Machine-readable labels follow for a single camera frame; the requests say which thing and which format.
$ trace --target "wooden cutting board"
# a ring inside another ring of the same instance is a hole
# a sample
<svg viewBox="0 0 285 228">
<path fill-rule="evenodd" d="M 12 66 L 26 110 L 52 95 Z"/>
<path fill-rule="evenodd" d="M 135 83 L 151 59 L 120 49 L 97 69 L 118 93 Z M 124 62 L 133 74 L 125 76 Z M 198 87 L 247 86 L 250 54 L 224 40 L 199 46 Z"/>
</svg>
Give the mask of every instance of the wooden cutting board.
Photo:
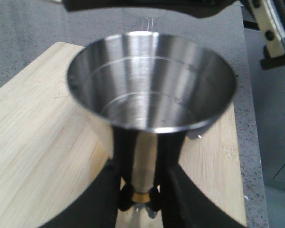
<svg viewBox="0 0 285 228">
<path fill-rule="evenodd" d="M 0 228 L 41 225 L 76 199 L 107 159 L 66 87 L 68 64 L 82 48 L 55 43 L 0 89 Z M 190 178 L 245 225 L 233 106 L 183 150 Z"/>
</svg>

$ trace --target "gray countertop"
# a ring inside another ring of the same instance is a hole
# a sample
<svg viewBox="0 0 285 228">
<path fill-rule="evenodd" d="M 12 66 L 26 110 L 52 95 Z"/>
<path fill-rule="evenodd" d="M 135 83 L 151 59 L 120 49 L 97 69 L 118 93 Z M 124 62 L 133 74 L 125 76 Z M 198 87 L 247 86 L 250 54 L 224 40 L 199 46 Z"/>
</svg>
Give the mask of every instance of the gray countertop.
<svg viewBox="0 0 285 228">
<path fill-rule="evenodd" d="M 85 46 L 107 35 L 149 26 L 151 30 L 182 36 L 215 50 L 229 62 L 238 79 L 234 107 L 247 224 L 250 228 L 267 228 L 241 7 L 229 6 L 207 19 L 164 10 L 156 12 L 157 17 L 153 21 L 139 20 L 137 15 L 137 12 L 125 9 L 67 13 L 61 5 L 45 0 L 1 0 L 0 87 L 58 41 Z"/>
</svg>

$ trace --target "speckled granite countertop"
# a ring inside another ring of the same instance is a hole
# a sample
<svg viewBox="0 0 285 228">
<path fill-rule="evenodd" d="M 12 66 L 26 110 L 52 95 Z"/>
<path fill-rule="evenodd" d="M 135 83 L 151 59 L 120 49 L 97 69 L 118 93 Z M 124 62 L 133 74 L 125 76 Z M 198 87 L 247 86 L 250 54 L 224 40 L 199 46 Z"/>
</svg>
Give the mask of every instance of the speckled granite countertop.
<svg viewBox="0 0 285 228">
<path fill-rule="evenodd" d="M 107 35 L 146 29 L 152 22 L 153 30 L 182 36 L 215 50 L 230 63 L 238 79 L 234 107 L 247 224 L 250 228 L 267 228 L 241 7 L 232 5 L 207 19 L 161 10 L 154 21 L 143 25 L 134 15 L 124 9 L 67 13 L 61 5 L 45 0 L 1 0 L 0 87 L 55 42 L 84 46 Z"/>
</svg>

